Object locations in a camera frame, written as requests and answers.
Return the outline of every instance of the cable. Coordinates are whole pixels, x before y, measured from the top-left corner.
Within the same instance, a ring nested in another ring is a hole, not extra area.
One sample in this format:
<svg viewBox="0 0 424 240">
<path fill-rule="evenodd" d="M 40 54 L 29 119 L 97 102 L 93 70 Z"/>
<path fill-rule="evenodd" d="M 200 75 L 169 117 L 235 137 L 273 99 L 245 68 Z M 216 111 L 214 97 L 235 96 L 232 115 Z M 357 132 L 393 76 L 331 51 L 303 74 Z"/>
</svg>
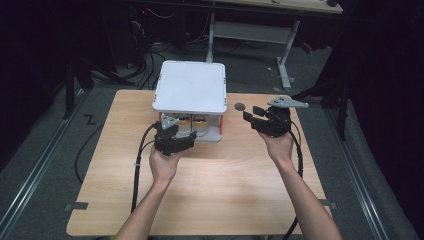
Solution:
<svg viewBox="0 0 424 240">
<path fill-rule="evenodd" d="M 148 84 L 148 85 L 147 85 L 147 87 L 148 87 L 148 88 L 150 88 L 150 82 L 149 82 L 149 79 L 150 79 L 150 77 L 152 76 L 152 74 L 153 74 L 153 72 L 154 72 L 154 70 L 155 70 L 155 60 L 153 59 L 153 54 L 152 54 L 152 52 L 149 52 L 149 54 L 150 54 L 150 59 L 152 60 L 152 70 L 150 71 L 150 73 L 149 73 L 149 75 L 147 76 L 146 80 L 144 80 L 143 84 L 141 84 L 141 86 L 140 86 L 139 88 L 137 88 L 137 89 L 139 89 L 139 90 L 140 90 L 140 89 L 142 89 L 146 83 Z"/>
<path fill-rule="evenodd" d="M 220 51 L 215 46 L 213 46 L 213 50 L 216 51 L 216 52 L 219 52 L 219 53 L 232 53 L 232 52 L 236 51 L 239 48 L 240 41 L 238 41 L 238 40 L 232 40 L 232 39 L 225 39 L 225 40 L 224 39 L 221 39 L 220 42 L 216 41 L 216 43 L 222 43 L 224 47 L 228 47 L 230 44 L 227 44 L 227 43 L 232 43 L 232 42 L 235 42 L 235 44 L 232 45 L 232 46 L 234 46 L 233 49 L 231 49 L 229 51 Z"/>
<path fill-rule="evenodd" d="M 159 14 L 156 14 L 156 13 L 154 13 L 152 10 L 150 10 L 149 8 L 147 8 L 147 10 L 151 13 L 151 14 L 153 14 L 154 16 L 156 16 L 156 17 L 158 17 L 158 18 L 171 18 L 171 17 L 173 17 L 174 15 L 175 15 L 175 10 L 171 13 L 171 15 L 169 15 L 169 16 L 161 16 L 161 15 L 159 15 Z"/>
<path fill-rule="evenodd" d="M 291 124 L 293 124 L 293 126 L 295 126 L 296 130 L 297 130 L 297 134 L 299 134 L 299 145 L 301 145 L 301 141 L 302 141 L 302 137 L 300 136 L 300 130 L 299 127 L 296 125 L 296 123 L 291 122 Z"/>
<path fill-rule="evenodd" d="M 246 47 L 246 48 L 252 48 L 252 49 L 263 49 L 263 48 L 270 48 L 274 45 L 277 45 L 277 43 L 272 43 L 272 42 L 258 42 L 261 45 L 260 46 L 255 46 L 254 44 L 252 44 L 252 42 L 254 41 L 243 41 L 243 40 L 239 40 L 239 44 L 242 47 Z"/>
<path fill-rule="evenodd" d="M 204 40 L 208 39 L 207 37 L 205 39 L 200 39 L 200 38 L 203 36 L 203 34 L 205 33 L 205 30 L 206 30 L 206 27 L 208 26 L 209 16 L 210 16 L 210 13 L 208 13 L 207 16 L 206 16 L 205 25 L 203 26 L 203 30 L 199 34 L 199 36 L 197 38 L 195 38 L 193 41 L 187 42 L 187 44 L 197 43 L 197 42 L 204 41 Z"/>
<path fill-rule="evenodd" d="M 202 42 L 205 42 L 207 40 L 208 40 L 208 38 L 198 40 L 197 42 L 190 42 L 190 43 L 187 43 L 185 46 L 188 47 L 188 48 L 190 48 L 190 49 L 194 49 L 194 50 L 202 50 L 202 49 L 205 49 L 205 48 L 208 47 L 208 43 L 203 44 L 203 46 L 201 46 L 201 47 L 193 47 L 191 45 L 202 43 Z"/>
<path fill-rule="evenodd" d="M 134 189 L 133 189 L 133 199 L 132 199 L 132 204 L 131 204 L 131 212 L 134 211 L 134 209 L 137 205 L 138 180 L 140 178 L 141 153 L 143 152 L 144 148 L 148 144 L 153 142 L 153 141 L 151 141 L 151 142 L 147 143 L 146 145 L 144 145 L 144 141 L 146 140 L 146 136 L 150 132 L 150 130 L 152 130 L 152 128 L 156 128 L 156 127 L 157 127 L 157 123 L 154 123 L 154 124 L 150 125 L 150 127 L 147 128 L 146 132 L 144 132 L 143 138 L 141 139 L 140 147 L 138 148 L 137 159 L 136 159 L 136 162 L 135 162 Z"/>
<path fill-rule="evenodd" d="M 144 62 L 144 65 L 146 66 L 146 68 L 145 68 L 145 70 L 143 71 L 143 76 L 141 76 L 140 80 L 137 82 L 136 89 L 141 89 L 141 88 L 140 88 L 140 82 L 141 82 L 141 80 L 143 80 L 144 76 L 146 76 L 146 72 L 147 72 L 147 63 L 146 63 L 146 61 L 143 61 L 143 62 Z"/>
<path fill-rule="evenodd" d="M 137 75 L 140 75 L 140 73 L 142 73 L 144 71 L 144 66 L 145 65 L 142 64 L 134 72 L 132 72 L 132 73 L 130 73 L 128 75 L 125 75 L 125 76 L 118 76 L 117 75 L 117 78 L 119 78 L 120 80 L 128 80 L 128 79 L 130 79 L 132 77 L 135 77 Z M 93 72 L 93 70 L 90 71 L 90 75 L 93 78 L 98 79 L 98 80 L 101 80 L 101 81 L 111 81 L 111 79 L 108 78 L 108 77 L 103 77 L 103 76 L 97 75 L 96 73 Z"/>
<path fill-rule="evenodd" d="M 80 183 L 82 183 L 83 182 L 83 180 L 82 180 L 82 178 L 81 178 L 81 176 L 79 175 L 79 173 L 78 173 L 78 159 L 79 159 L 79 157 L 80 157 L 80 155 L 81 155 L 81 152 L 82 152 L 82 150 L 85 148 L 85 146 L 87 145 L 87 143 L 91 140 L 91 138 L 93 138 L 93 136 L 104 126 L 105 124 L 103 123 L 102 125 L 100 125 L 97 129 L 96 129 L 96 131 L 94 131 L 88 138 L 87 138 L 87 140 L 85 140 L 85 142 L 84 142 L 84 144 L 81 146 L 81 148 L 80 148 L 80 150 L 78 151 L 78 154 L 77 154 L 77 156 L 76 156 L 76 158 L 75 158 L 75 162 L 74 162 L 74 172 L 75 172 L 75 176 L 77 177 L 77 179 L 78 179 L 78 181 L 80 182 Z"/>
<path fill-rule="evenodd" d="M 166 61 L 166 58 L 165 58 L 162 54 L 160 54 L 159 52 L 150 52 L 150 53 L 152 53 L 152 54 L 156 54 L 156 55 L 158 55 L 159 57 L 161 57 L 161 58 L 163 59 L 163 61 Z"/>
<path fill-rule="evenodd" d="M 294 122 L 292 122 L 292 124 L 296 127 L 296 129 L 297 129 L 297 132 L 298 132 L 298 134 L 299 134 L 299 142 L 297 141 L 297 139 L 296 139 L 296 137 L 294 136 L 294 134 L 293 134 L 293 132 L 292 131 L 290 131 L 289 133 L 290 133 L 290 135 L 292 136 L 292 138 L 293 138 L 293 141 L 294 141 L 294 143 L 295 143 L 295 145 L 296 145 L 296 151 L 297 151 L 297 158 L 299 159 L 299 162 L 298 162 L 298 167 L 297 167 L 297 173 L 301 176 L 301 177 L 303 177 L 303 154 L 302 154 L 302 149 L 300 148 L 300 143 L 301 143 L 301 137 L 300 137 L 300 131 L 299 131 L 299 128 L 296 126 L 296 124 L 294 123 Z"/>
<path fill-rule="evenodd" d="M 168 49 L 169 49 L 169 43 L 167 43 L 167 42 L 162 42 L 162 43 L 160 43 L 160 42 L 156 42 L 156 43 L 153 43 L 152 45 L 165 45 L 165 48 L 164 48 L 164 49 L 161 49 L 161 50 L 155 50 L 155 51 L 154 51 L 155 53 L 165 52 L 166 50 L 168 50 Z"/>
<path fill-rule="evenodd" d="M 151 87 L 151 89 L 150 89 L 150 90 L 155 90 L 155 89 L 156 89 L 155 85 L 158 83 L 158 80 L 159 80 L 159 76 L 157 76 L 157 77 L 155 78 L 155 80 L 153 81 L 153 83 L 152 83 L 152 87 Z"/>
<path fill-rule="evenodd" d="M 290 226 L 289 230 L 287 231 L 287 233 L 284 235 L 283 240 L 287 240 L 290 238 L 290 236 L 292 235 L 294 229 L 296 228 L 297 225 L 297 218 L 295 217 L 292 225 Z"/>
</svg>

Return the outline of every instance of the hand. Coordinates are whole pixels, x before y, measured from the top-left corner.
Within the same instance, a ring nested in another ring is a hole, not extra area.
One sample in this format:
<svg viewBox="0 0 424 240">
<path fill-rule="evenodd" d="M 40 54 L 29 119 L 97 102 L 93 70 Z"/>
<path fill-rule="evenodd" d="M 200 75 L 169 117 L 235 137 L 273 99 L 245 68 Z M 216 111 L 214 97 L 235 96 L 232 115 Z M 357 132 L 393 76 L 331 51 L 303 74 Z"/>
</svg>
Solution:
<svg viewBox="0 0 424 240">
<path fill-rule="evenodd" d="M 177 165 L 183 156 L 183 151 L 165 156 L 154 146 L 150 151 L 149 164 L 153 174 L 153 182 L 169 184 L 177 173 Z"/>
<path fill-rule="evenodd" d="M 280 169 L 294 169 L 293 162 L 291 160 L 293 150 L 293 138 L 290 133 L 286 133 L 280 137 L 270 137 L 264 133 L 258 132 L 266 144 L 268 154 L 274 161 L 275 165 Z"/>
</svg>

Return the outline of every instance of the black cable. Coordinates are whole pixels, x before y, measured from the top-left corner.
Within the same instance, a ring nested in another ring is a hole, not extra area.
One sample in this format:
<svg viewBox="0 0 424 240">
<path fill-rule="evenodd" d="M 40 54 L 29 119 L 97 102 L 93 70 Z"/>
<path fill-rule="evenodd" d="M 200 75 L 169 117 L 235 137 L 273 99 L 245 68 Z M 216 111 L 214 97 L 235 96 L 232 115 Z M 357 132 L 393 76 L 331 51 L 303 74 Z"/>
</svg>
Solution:
<svg viewBox="0 0 424 240">
<path fill-rule="evenodd" d="M 232 53 L 232 52 L 236 51 L 239 48 L 239 46 L 240 46 L 240 42 L 239 41 L 237 41 L 237 40 L 228 40 L 228 39 L 221 40 L 220 42 L 216 41 L 216 43 L 222 43 L 223 44 L 223 47 L 231 46 L 231 44 L 228 44 L 228 43 L 233 43 L 233 42 L 235 42 L 234 44 L 232 44 L 233 49 L 231 49 L 229 51 L 220 51 L 217 48 L 218 44 L 216 44 L 216 46 L 213 46 L 213 50 L 216 51 L 216 52 L 218 52 L 218 53 L 224 53 L 224 54 Z"/>
<path fill-rule="evenodd" d="M 74 162 L 74 172 L 75 172 L 75 176 L 77 177 L 77 179 L 78 179 L 78 181 L 80 182 L 80 183 L 82 183 L 83 182 L 83 180 L 82 180 L 82 178 L 81 178 L 81 176 L 79 175 L 79 173 L 78 173 L 78 159 L 79 159 L 79 157 L 80 157 L 80 155 L 81 155 L 81 152 L 82 152 L 82 150 L 84 150 L 84 148 L 85 148 L 85 146 L 87 145 L 87 143 L 91 140 L 91 138 L 93 138 L 93 136 L 104 126 L 105 124 L 103 123 L 102 125 L 100 125 L 97 129 L 96 129 L 96 131 L 94 131 L 86 140 L 85 140 L 85 142 L 84 142 L 84 144 L 81 146 L 81 148 L 80 148 L 80 150 L 78 151 L 78 154 L 77 154 L 77 156 L 76 156 L 76 158 L 75 158 L 75 162 Z"/>
<path fill-rule="evenodd" d="M 296 128 L 296 130 L 297 130 L 297 134 L 299 135 L 299 145 L 301 145 L 302 144 L 302 137 L 300 136 L 300 130 L 299 130 L 299 127 L 296 125 L 296 123 L 294 123 L 294 122 L 291 122 L 291 124 L 293 124 L 293 126 Z"/>
<path fill-rule="evenodd" d="M 140 82 L 141 82 L 141 80 L 143 80 L 143 78 L 144 78 L 144 76 L 146 76 L 146 72 L 147 72 L 147 63 L 146 63 L 146 61 L 143 61 L 144 62 L 144 65 L 146 66 L 146 68 L 144 69 L 144 71 L 143 71 L 143 76 L 141 76 L 141 78 L 140 78 L 140 80 L 137 82 L 137 85 L 136 85 L 136 89 L 141 89 L 139 86 L 140 86 Z"/>
<path fill-rule="evenodd" d="M 149 79 L 150 79 L 150 77 L 152 76 L 152 74 L 153 74 L 153 72 L 154 72 L 154 70 L 155 70 L 155 60 L 153 59 L 153 54 L 152 54 L 152 52 L 149 52 L 149 54 L 150 54 L 150 59 L 152 60 L 152 70 L 150 71 L 150 73 L 149 73 L 149 75 L 147 76 L 147 78 L 146 78 L 146 80 L 144 80 L 144 82 L 143 82 L 143 84 L 141 84 L 141 86 L 140 86 L 140 88 L 138 88 L 139 90 L 140 89 L 143 89 L 143 87 L 144 87 L 144 85 L 146 85 L 146 83 L 148 83 L 148 88 L 150 88 L 150 82 L 149 82 Z"/>
<path fill-rule="evenodd" d="M 121 79 L 122 81 L 123 80 L 128 80 L 128 79 L 130 79 L 132 77 L 135 77 L 137 75 L 140 75 L 144 71 L 144 66 L 145 65 L 142 64 L 142 65 L 138 66 L 137 69 L 134 72 L 129 73 L 129 74 L 125 75 L 125 76 L 117 76 L 117 77 L 119 79 Z M 91 77 L 93 77 L 93 78 L 95 78 L 97 80 L 101 80 L 101 81 L 111 81 L 112 80 L 112 79 L 110 79 L 108 77 L 100 76 L 100 75 L 94 73 L 93 71 L 90 71 L 90 75 L 91 75 Z"/>
<path fill-rule="evenodd" d="M 296 145 L 296 152 L 297 152 L 297 158 L 299 159 L 298 161 L 298 167 L 297 167 L 297 173 L 300 175 L 300 177 L 303 177 L 303 154 L 302 154 L 302 149 L 300 148 L 300 131 L 299 128 L 297 128 L 296 124 L 294 124 L 292 122 L 292 124 L 296 127 L 297 132 L 299 133 L 299 142 L 297 141 L 296 137 L 294 136 L 293 132 L 290 131 L 290 135 L 293 138 L 293 141 Z"/>
<path fill-rule="evenodd" d="M 155 85 L 158 83 L 158 80 L 159 80 L 159 76 L 157 76 L 157 77 L 155 78 L 155 80 L 153 81 L 153 83 L 152 83 L 152 87 L 150 88 L 150 90 L 154 90 L 154 89 L 156 89 Z"/>
<path fill-rule="evenodd" d="M 242 41 L 242 40 L 231 41 L 231 40 L 227 40 L 227 39 L 221 40 L 220 43 L 223 43 L 224 47 L 228 47 L 229 45 L 231 46 L 231 44 L 228 44 L 228 43 L 233 43 L 232 45 L 235 46 L 230 51 L 219 51 L 219 49 L 214 47 L 214 50 L 216 50 L 217 52 L 220 52 L 220 53 L 232 53 L 232 52 L 236 51 L 239 47 L 246 47 L 246 48 L 252 48 L 252 49 L 263 49 L 263 48 L 271 47 L 271 46 L 275 45 L 275 43 L 266 42 L 266 43 L 261 43 L 262 44 L 261 46 L 254 46 L 252 44 L 247 44 L 246 41 Z"/>
<path fill-rule="evenodd" d="M 245 48 L 252 48 L 252 49 L 264 49 L 264 48 L 270 48 L 273 45 L 276 45 L 277 43 L 272 42 L 260 42 L 261 45 L 255 46 L 254 44 L 251 44 L 251 41 L 240 41 L 240 46 Z"/>
<path fill-rule="evenodd" d="M 138 148 L 137 159 L 136 159 L 136 162 L 135 162 L 134 189 L 133 189 L 133 199 L 132 199 L 132 204 L 131 204 L 131 212 L 134 211 L 134 209 L 137 205 L 138 180 L 140 178 L 141 153 L 143 152 L 144 148 L 148 144 L 152 143 L 152 142 L 149 142 L 148 144 L 144 145 L 144 141 L 146 140 L 146 136 L 150 132 L 150 130 L 152 130 L 152 128 L 155 128 L 155 127 L 157 127 L 157 123 L 154 123 L 154 124 L 150 125 L 149 128 L 147 128 L 146 132 L 144 132 L 143 138 L 141 139 L 140 147 Z"/>
<path fill-rule="evenodd" d="M 203 50 L 203 49 L 205 49 L 205 48 L 207 48 L 209 46 L 208 43 L 202 44 L 203 42 L 206 42 L 206 41 L 208 41 L 208 38 L 199 40 L 197 42 L 186 43 L 185 46 L 188 47 L 188 48 L 190 48 L 190 49 L 194 49 L 194 50 Z M 202 44 L 202 47 L 193 47 L 192 46 L 192 45 L 199 45 L 199 44 Z"/>
<path fill-rule="evenodd" d="M 284 235 L 283 240 L 289 239 L 294 229 L 296 228 L 296 225 L 297 225 L 297 218 L 294 218 L 292 225 L 290 226 L 289 230 L 287 230 L 287 233 Z"/>
<path fill-rule="evenodd" d="M 161 57 L 163 59 L 163 61 L 166 61 L 166 58 L 162 54 L 160 54 L 159 52 L 151 52 L 151 53 L 158 55 L 159 57 Z"/>
<path fill-rule="evenodd" d="M 168 50 L 168 48 L 169 48 L 169 43 L 168 43 L 168 42 L 164 42 L 163 44 L 165 44 L 165 45 L 166 45 L 166 46 L 165 46 L 165 48 L 164 48 L 164 49 L 161 49 L 161 50 L 155 50 L 155 51 L 154 51 L 154 53 L 165 52 L 166 50 Z"/>
</svg>

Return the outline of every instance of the metal bar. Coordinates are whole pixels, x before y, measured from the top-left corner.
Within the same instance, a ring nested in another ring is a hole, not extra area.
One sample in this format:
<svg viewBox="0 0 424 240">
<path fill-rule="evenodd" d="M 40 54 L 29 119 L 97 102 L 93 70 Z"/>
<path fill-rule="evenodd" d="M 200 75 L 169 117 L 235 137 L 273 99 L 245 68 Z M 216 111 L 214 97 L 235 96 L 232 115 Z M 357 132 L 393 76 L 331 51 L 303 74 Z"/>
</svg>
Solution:
<svg viewBox="0 0 424 240">
<path fill-rule="evenodd" d="M 330 125 L 332 126 L 332 132 L 337 139 L 340 149 L 342 150 L 353 188 L 356 192 L 359 203 L 362 206 L 362 210 L 364 211 L 365 217 L 367 218 L 368 224 L 374 234 L 375 239 L 389 239 L 386 230 L 381 223 L 374 201 L 370 197 L 368 190 L 362 181 L 361 175 L 356 168 L 355 161 L 350 154 L 349 148 L 346 142 L 342 141 L 338 134 L 336 117 L 330 109 L 324 109 L 324 114 L 327 120 L 330 122 Z"/>
<path fill-rule="evenodd" d="M 216 21 L 214 36 L 220 38 L 286 44 L 290 39 L 290 33 L 290 28 Z"/>
<path fill-rule="evenodd" d="M 290 49 L 293 45 L 294 38 L 296 37 L 297 29 L 299 28 L 300 21 L 295 21 L 293 27 L 290 29 L 290 33 L 287 36 L 286 47 L 283 52 L 283 56 L 279 59 L 278 65 L 282 66 L 286 64 L 286 60 L 289 56 Z"/>
<path fill-rule="evenodd" d="M 62 119 L 62 122 L 60 123 L 58 129 L 53 134 L 52 138 L 50 139 L 49 143 L 47 144 L 46 148 L 44 149 L 43 153 L 41 154 L 40 158 L 38 159 L 37 163 L 34 166 L 34 169 L 29 174 L 27 180 L 19 190 L 18 194 L 16 195 L 14 201 L 10 205 L 9 209 L 7 210 L 6 214 L 3 216 L 1 222 L 0 222 L 0 229 L 2 230 L 0 232 L 0 239 L 7 239 L 9 234 L 11 233 L 14 225 L 19 219 L 19 216 L 25 209 L 27 203 L 29 202 L 32 194 L 35 192 L 38 184 L 40 183 L 41 179 L 44 176 L 44 173 L 46 172 L 50 162 L 53 159 L 53 155 L 55 153 L 55 150 L 61 141 L 64 133 L 66 132 L 69 124 L 71 123 L 72 119 L 75 116 L 75 113 L 79 109 L 79 107 L 82 105 L 84 100 L 88 96 L 88 91 L 80 90 L 78 92 L 78 97 L 80 98 L 78 101 L 77 106 L 74 108 L 72 113 L 69 115 L 69 118 Z"/>
<path fill-rule="evenodd" d="M 213 63 L 213 38 L 215 37 L 215 13 L 211 13 L 211 21 L 209 25 L 209 45 L 208 54 L 206 55 L 206 62 Z"/>
<path fill-rule="evenodd" d="M 287 74 L 287 69 L 284 64 L 279 64 L 281 57 L 277 57 L 278 72 L 280 73 L 281 83 L 284 90 L 291 90 L 290 77 Z"/>
<path fill-rule="evenodd" d="M 71 114 L 72 110 L 75 106 L 75 97 L 74 97 L 74 74 L 73 74 L 73 66 L 72 62 L 70 62 L 66 66 L 66 113 L 65 119 Z"/>
</svg>

